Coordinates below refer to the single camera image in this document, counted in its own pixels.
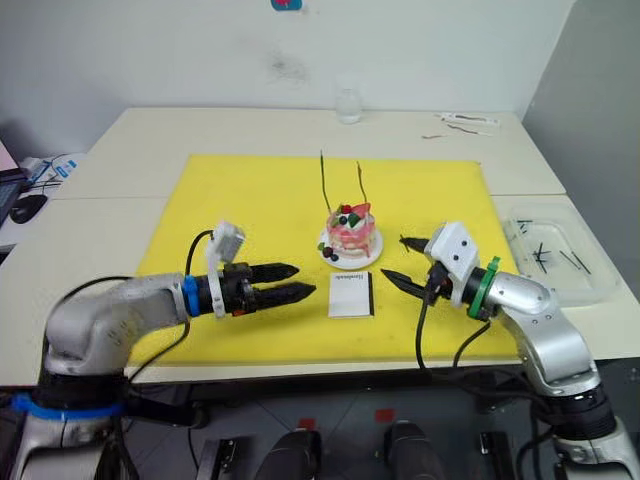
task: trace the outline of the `blue strap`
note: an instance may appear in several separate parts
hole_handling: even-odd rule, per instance
[[[114,415],[121,415],[124,411],[124,406],[121,403],[114,403],[108,407],[92,408],[89,410],[56,410],[54,408],[45,408],[36,405],[31,400],[31,397],[25,393],[14,395],[11,406],[18,412],[28,412],[34,417],[45,420],[58,420],[60,422],[112,417]]]
[[[192,275],[184,277],[182,282],[182,294],[187,298],[187,310],[189,315],[197,317],[200,315],[200,302],[198,301],[198,284]]]

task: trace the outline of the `red object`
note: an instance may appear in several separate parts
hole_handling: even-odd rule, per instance
[[[371,210],[371,204],[368,202],[361,203],[360,205],[356,205],[355,207],[351,207],[351,211],[358,215],[360,218],[366,217],[367,213],[369,213],[369,210]]]
[[[391,423],[395,417],[396,411],[393,408],[376,410],[376,423]]]
[[[305,430],[315,430],[316,419],[315,418],[301,418],[298,420],[298,428],[304,428]]]

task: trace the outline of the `yellow mat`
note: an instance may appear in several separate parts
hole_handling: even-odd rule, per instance
[[[138,269],[139,275],[182,272],[193,237],[224,219],[241,226],[247,241],[236,261],[296,265],[294,279],[317,285],[306,300],[241,317],[199,317],[188,339],[162,357],[162,364],[280,364],[410,360],[420,301],[394,287],[381,268],[424,282],[429,264],[398,242],[428,237],[442,222],[465,223],[478,244],[482,265],[494,255],[502,270],[515,272],[507,241],[474,162],[359,160],[372,214],[384,237],[373,273],[375,316],[328,318],[329,274],[316,244],[327,210],[318,158],[193,155],[165,208]],[[325,159],[332,208],[362,201],[355,160]],[[206,272],[204,245],[196,250],[192,274]],[[423,349],[429,359],[450,359],[481,326],[464,309],[439,300],[429,310]],[[134,349],[140,363],[180,335],[182,327],[144,337]],[[465,358],[504,358],[515,346],[495,324],[474,342]]]

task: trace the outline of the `white plate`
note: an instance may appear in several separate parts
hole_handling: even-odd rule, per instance
[[[326,228],[320,235],[318,244],[320,243],[329,245],[329,233],[327,232]],[[376,232],[373,236],[373,248],[371,249],[371,255],[369,255],[368,257],[366,255],[363,255],[362,257],[354,258],[338,254],[340,258],[338,258],[337,262],[334,262],[333,260],[331,260],[331,258],[324,258],[324,255],[322,255],[322,251],[318,250],[318,253],[320,254],[320,257],[332,267],[339,268],[340,270],[358,270],[375,262],[382,253],[382,247],[384,247],[382,235],[380,234],[380,230],[376,229]]]

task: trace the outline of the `cable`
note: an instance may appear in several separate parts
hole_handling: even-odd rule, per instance
[[[191,428],[187,428],[187,441],[189,442],[189,452],[191,453],[191,459],[193,460],[193,464],[196,467],[196,472],[200,469],[200,465],[198,464],[198,459],[196,458],[196,453],[193,449],[193,438],[191,437]]]
[[[184,323],[184,330],[182,331],[182,335],[180,336],[180,338],[178,338],[178,340],[176,340],[175,342],[167,345],[165,348],[163,348],[162,350],[160,350],[158,353],[152,355],[149,359],[147,359],[142,365],[140,365],[140,367],[138,367],[138,369],[133,372],[133,375],[131,375],[129,377],[129,383],[133,383],[133,380],[142,373],[142,371],[147,368],[149,365],[151,365],[153,362],[155,362],[158,358],[160,358],[162,355],[164,355],[165,353],[167,353],[170,350],[173,350],[175,347],[177,347],[178,345],[180,345],[186,338],[187,336],[189,336],[189,331],[191,330],[191,323],[189,322],[189,320],[187,320]]]
[[[204,232],[200,232],[198,235],[196,235],[196,238],[194,238],[193,241],[191,242],[191,247],[189,247],[189,253],[187,255],[187,264],[184,267],[185,275],[191,275],[191,259],[193,258],[193,253],[196,251],[198,242],[202,238],[206,237],[207,235],[213,238],[213,230],[205,230]]]
[[[538,419],[536,418],[536,411],[533,406],[533,403],[529,408],[529,417],[531,419],[531,438],[536,438],[538,435],[540,435],[540,431],[538,430]],[[539,443],[536,443],[535,445],[533,445],[531,449],[531,455],[532,455],[531,461],[533,462],[533,476],[535,477],[536,480],[543,480],[542,472],[540,470],[540,444]]]
[[[418,317],[418,326],[416,328],[416,360],[420,370],[427,371],[427,367],[424,364],[422,358],[422,330],[424,329],[424,322],[427,317],[427,307],[429,306],[430,292],[429,285],[424,287],[424,295],[422,297],[422,308],[420,309],[420,316]]]
[[[533,393],[531,389],[531,385],[529,383],[527,383],[524,379],[517,377],[511,372],[508,372],[504,369],[484,368],[484,369],[474,369],[471,371],[471,373],[462,373],[460,375],[442,375],[442,374],[434,373],[430,368],[427,368],[427,366],[424,363],[424,359],[422,357],[422,332],[424,330],[424,324],[425,324],[427,308],[429,303],[430,303],[430,290],[429,290],[429,285],[427,283],[427,285],[425,286],[424,296],[422,299],[422,308],[420,310],[420,316],[418,317],[418,326],[416,328],[416,339],[415,339],[416,360],[418,361],[418,366],[420,367],[420,370],[424,371],[425,373],[428,373],[431,376],[431,378],[442,381],[444,383],[449,383],[451,385],[454,385],[472,395],[476,395],[484,398],[495,398],[495,399],[522,398],[522,399],[530,400],[533,403],[536,403],[541,408],[542,411],[547,410],[548,408],[547,404],[539,396]],[[486,325],[483,325],[483,328],[486,327],[488,329],[489,327],[487,327],[487,325],[490,326],[491,324],[487,323]],[[480,332],[480,333],[479,332],[480,331],[476,332],[474,335],[472,335],[473,338],[470,337],[463,343],[463,345],[461,346],[461,350],[459,350],[460,353],[462,350],[464,350],[464,348],[469,343],[471,343],[473,340],[475,340],[475,338],[477,338],[482,333],[484,333],[484,332]],[[478,373],[479,371],[499,372],[499,373],[506,374],[511,378],[517,378],[523,384],[526,390],[525,391],[515,391],[515,390],[514,391],[506,391],[506,390],[490,391],[490,390],[486,390],[486,389],[462,382],[462,379],[464,377],[469,376],[472,373]]]
[[[536,437],[532,438],[527,443],[525,443],[522,447],[520,447],[520,450],[518,450],[518,455],[516,456],[516,475],[518,477],[518,480],[524,480],[523,465],[524,465],[524,458],[526,457],[527,452],[532,448],[537,447],[542,442],[545,442],[546,440],[550,439],[552,435],[553,435],[553,429],[549,428],[542,435],[537,435]]]
[[[191,242],[191,247],[189,247],[189,253],[187,254],[187,263],[186,263],[185,268],[184,268],[185,275],[189,275],[190,272],[191,272],[191,259],[193,258],[193,253],[196,250],[198,242],[202,238],[206,237],[207,235],[208,236],[213,235],[213,230],[205,230],[204,232],[200,232],[198,235],[196,235],[196,237]],[[189,336],[189,332],[190,331],[191,331],[191,321],[187,320],[184,323],[184,330],[182,331],[182,335],[180,336],[180,338],[178,338],[175,342],[167,345],[165,348],[160,350],[158,353],[152,355],[142,365],[140,365],[140,367],[138,367],[138,369],[135,372],[133,372],[133,375],[131,375],[129,377],[129,383],[133,383],[135,378],[138,375],[140,375],[145,368],[147,368],[149,365],[151,365],[153,362],[155,362],[158,358],[160,358],[165,353],[169,352],[170,350],[173,350],[178,345],[180,345],[182,342],[184,342],[186,340],[186,338]]]
[[[118,447],[118,453],[120,454],[120,460],[124,465],[124,468],[127,470],[127,474],[131,480],[140,480],[140,474],[136,469],[133,460],[131,459],[131,455],[129,455],[129,450],[127,450],[127,446],[124,443],[124,434],[122,433],[122,423],[121,417],[112,417],[113,421],[113,432],[114,432],[114,440],[116,443],[116,447]]]
[[[94,278],[93,280],[89,280],[88,282],[83,283],[82,285],[74,288],[73,290],[71,290],[70,292],[68,292],[64,297],[62,297],[58,303],[55,305],[54,310],[59,307],[60,305],[62,305],[64,302],[66,302],[67,300],[69,300],[71,297],[73,297],[74,295],[76,295],[78,292],[84,290],[85,288],[89,288],[92,287],[93,285],[96,285],[97,283],[103,283],[103,282],[113,282],[113,281],[117,281],[117,280],[131,280],[133,277],[128,276],[128,275],[111,275],[108,277],[98,277],[98,278]]]
[[[462,357],[462,353],[464,352],[465,348],[467,348],[476,338],[478,338],[484,332],[489,330],[489,328],[491,328],[491,321],[486,322],[474,334],[472,334],[469,338],[467,338],[464,342],[462,342],[462,345],[460,345],[460,348],[458,348],[458,351],[453,357],[453,368],[458,367],[458,363],[460,362],[460,357]]]

